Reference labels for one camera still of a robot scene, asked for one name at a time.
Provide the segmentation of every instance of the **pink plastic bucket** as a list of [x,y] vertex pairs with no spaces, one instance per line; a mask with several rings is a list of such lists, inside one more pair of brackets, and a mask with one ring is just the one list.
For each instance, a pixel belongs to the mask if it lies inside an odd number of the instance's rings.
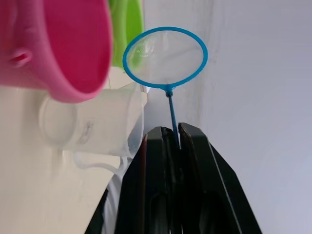
[[92,99],[111,65],[107,0],[0,0],[0,84]]

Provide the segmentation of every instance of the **plastic container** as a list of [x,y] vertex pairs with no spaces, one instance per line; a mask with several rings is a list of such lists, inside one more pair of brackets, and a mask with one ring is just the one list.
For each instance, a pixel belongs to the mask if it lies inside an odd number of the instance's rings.
[[102,90],[112,53],[105,0],[0,0],[0,84],[86,101]]
[[[132,83],[121,89],[103,90],[96,98],[79,104],[46,97],[39,111],[39,127],[43,137],[59,149],[125,159],[133,158],[139,149],[143,116],[141,91],[138,84]],[[78,164],[113,171],[106,164]]]
[[141,0],[109,0],[114,32],[113,66],[123,70],[127,45],[144,30]]

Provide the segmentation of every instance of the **clear plastic measuring cup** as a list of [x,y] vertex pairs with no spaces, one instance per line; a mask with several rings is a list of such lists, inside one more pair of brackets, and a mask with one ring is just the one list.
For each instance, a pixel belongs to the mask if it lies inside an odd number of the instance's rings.
[[[74,152],[89,152],[133,158],[143,137],[143,102],[136,83],[121,89],[103,90],[96,98],[79,103],[60,103],[49,97],[39,111],[43,137],[53,146]],[[79,167],[100,166],[114,173],[107,164],[85,165],[74,154]]]

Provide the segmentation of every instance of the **white wall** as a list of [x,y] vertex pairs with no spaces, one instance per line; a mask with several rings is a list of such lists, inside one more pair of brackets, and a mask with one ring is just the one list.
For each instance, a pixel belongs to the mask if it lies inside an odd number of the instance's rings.
[[[179,26],[209,65],[174,94],[177,121],[199,126],[234,168],[264,234],[312,233],[312,2],[145,0],[146,27]],[[146,131],[171,126],[151,90]]]

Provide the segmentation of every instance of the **measuring cup handle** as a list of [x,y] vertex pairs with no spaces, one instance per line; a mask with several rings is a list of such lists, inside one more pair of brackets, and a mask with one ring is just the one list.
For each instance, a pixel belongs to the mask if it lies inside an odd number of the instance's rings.
[[77,165],[77,167],[81,168],[81,169],[86,169],[86,168],[92,168],[92,167],[100,167],[100,168],[104,168],[106,170],[111,171],[114,174],[119,174],[122,172],[125,172],[127,170],[128,167],[128,159],[127,157],[120,157],[120,166],[118,168],[113,167],[110,164],[107,163],[90,163],[90,164],[86,164],[84,162],[82,162],[81,160],[81,156],[79,153],[74,153],[73,154],[73,160],[75,162],[75,164]]

